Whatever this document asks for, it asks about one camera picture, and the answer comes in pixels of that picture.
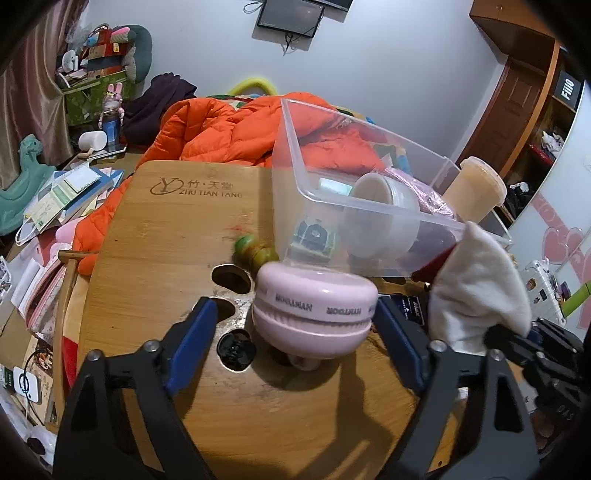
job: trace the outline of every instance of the green rocking horse toy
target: green rocking horse toy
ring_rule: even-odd
[[[22,225],[22,214],[39,188],[56,169],[40,164],[37,156],[43,151],[35,135],[27,135],[18,150],[21,174],[8,187],[0,190],[0,236],[17,230]]]

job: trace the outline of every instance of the white cloth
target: white cloth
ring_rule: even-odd
[[[509,255],[477,224],[468,222],[435,277],[429,334],[457,352],[484,355],[486,331],[500,323],[527,336],[531,309],[525,285]]]

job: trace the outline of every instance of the tv screen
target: tv screen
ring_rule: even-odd
[[[349,11],[353,0],[315,0],[320,4],[330,5],[331,7],[339,8],[341,10]]]
[[[322,5],[307,0],[267,0],[256,24],[312,38],[323,12]]]

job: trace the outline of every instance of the cable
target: cable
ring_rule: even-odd
[[[40,348],[40,349],[35,350],[31,355],[29,355],[29,358],[27,358],[27,361],[25,362],[25,368],[22,369],[22,374],[20,374],[18,376],[18,386],[20,387],[22,392],[25,394],[25,398],[27,399],[27,417],[29,416],[29,409],[30,409],[34,413],[34,415],[36,416],[39,423],[41,425],[45,425],[43,423],[43,421],[39,418],[39,415],[37,415],[37,412],[33,408],[33,405],[31,405],[31,399],[29,398],[29,379],[27,378],[27,368],[29,366],[29,362],[31,361],[31,359],[35,355],[38,355],[40,353],[49,353],[49,352],[47,350],[45,350],[44,348]]]
[[[242,10],[246,14],[253,14],[254,12],[256,12],[257,10],[259,10],[262,7],[262,4],[264,4],[265,1],[266,0],[256,0],[255,2],[250,2],[250,3],[246,4],[246,5],[244,5],[244,7],[242,8]],[[246,7],[249,7],[251,5],[258,5],[258,7],[247,10]]]
[[[310,33],[311,31],[313,31],[314,29],[318,28],[320,26],[320,22],[322,21],[322,19],[324,18],[324,11],[322,12],[322,14],[320,15],[320,18],[318,20],[318,23],[313,26],[312,28],[310,28],[309,30],[305,31],[304,33],[298,35],[297,37],[294,38],[294,34],[292,32],[285,32],[285,53],[287,53],[287,50],[290,49],[292,43],[297,42],[301,37],[305,37],[308,33]]]

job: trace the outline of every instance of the pink bunny toy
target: pink bunny toy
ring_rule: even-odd
[[[103,128],[103,115],[107,112],[119,112],[119,119],[121,120],[121,125],[123,125],[125,110],[123,110],[123,107],[121,106],[121,102],[123,102],[123,97],[121,95],[122,89],[123,83],[121,82],[117,82],[117,85],[115,86],[110,83],[107,87],[107,93],[103,98],[103,110],[100,113],[99,118],[99,128]]]

